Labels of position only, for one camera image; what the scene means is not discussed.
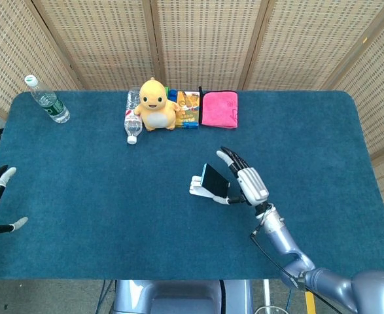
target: yellow plush toy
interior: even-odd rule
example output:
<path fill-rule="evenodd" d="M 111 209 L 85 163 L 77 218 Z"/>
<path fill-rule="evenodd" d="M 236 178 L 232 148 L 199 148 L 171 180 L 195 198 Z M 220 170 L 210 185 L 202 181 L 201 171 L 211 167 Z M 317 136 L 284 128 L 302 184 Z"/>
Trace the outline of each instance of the yellow plush toy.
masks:
<path fill-rule="evenodd" d="M 163 84 L 153 77 L 142 85 L 139 91 L 141 102 L 134 113 L 140 114 L 148 131 L 159 128 L 174 129 L 178 104 L 168 100 Z"/>

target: water bottle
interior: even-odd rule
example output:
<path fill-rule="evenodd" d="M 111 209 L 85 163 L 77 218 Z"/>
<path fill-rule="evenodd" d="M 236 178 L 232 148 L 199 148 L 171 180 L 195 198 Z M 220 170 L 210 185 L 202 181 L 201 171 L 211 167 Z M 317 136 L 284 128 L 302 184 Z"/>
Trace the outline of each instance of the water bottle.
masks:
<path fill-rule="evenodd" d="M 128 134 L 128 143 L 136 144 L 137 136 L 142 131 L 142 119 L 133 113 L 133 110 L 139 104 L 139 88 L 132 88 L 128 92 L 128 100 L 126 101 L 125 112 L 125 130 Z"/>
<path fill-rule="evenodd" d="M 64 123 L 69 120 L 69 111 L 56 94 L 45 84 L 39 82 L 35 75 L 24 78 L 30 87 L 34 100 L 49 114 L 53 121 Z"/>

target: bottle label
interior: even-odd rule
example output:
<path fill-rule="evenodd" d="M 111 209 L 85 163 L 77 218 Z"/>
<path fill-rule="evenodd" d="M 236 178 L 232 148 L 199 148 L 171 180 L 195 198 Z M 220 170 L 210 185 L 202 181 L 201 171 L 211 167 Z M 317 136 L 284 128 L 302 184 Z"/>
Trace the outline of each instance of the bottle label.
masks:
<path fill-rule="evenodd" d="M 127 109 L 126 112 L 125 112 L 125 120 L 140 120 L 142 121 L 141 119 L 141 116 L 137 116 L 132 109 Z"/>
<path fill-rule="evenodd" d="M 50 107 L 44 107 L 45 111 L 51 115 L 51 116 L 56 116 L 63 111 L 63 103 L 60 101 L 58 98 L 55 101 L 55 104 L 53 104 Z"/>

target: book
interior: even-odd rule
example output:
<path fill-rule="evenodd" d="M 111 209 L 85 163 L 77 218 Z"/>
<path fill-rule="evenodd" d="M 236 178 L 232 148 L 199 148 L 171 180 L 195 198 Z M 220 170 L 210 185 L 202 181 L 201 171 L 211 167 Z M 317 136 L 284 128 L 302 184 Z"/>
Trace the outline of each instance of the book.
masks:
<path fill-rule="evenodd" d="M 176 128 L 196 129 L 199 126 L 199 92 L 177 92 L 180 111 L 176 112 Z"/>

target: smartphone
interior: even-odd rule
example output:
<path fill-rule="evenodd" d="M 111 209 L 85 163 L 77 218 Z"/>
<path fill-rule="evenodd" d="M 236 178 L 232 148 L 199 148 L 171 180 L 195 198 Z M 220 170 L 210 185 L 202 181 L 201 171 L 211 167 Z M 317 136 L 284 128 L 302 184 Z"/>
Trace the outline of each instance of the smartphone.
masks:
<path fill-rule="evenodd" d="M 215 196 L 226 198 L 230 182 L 209 164 L 203 166 L 200 184 Z"/>

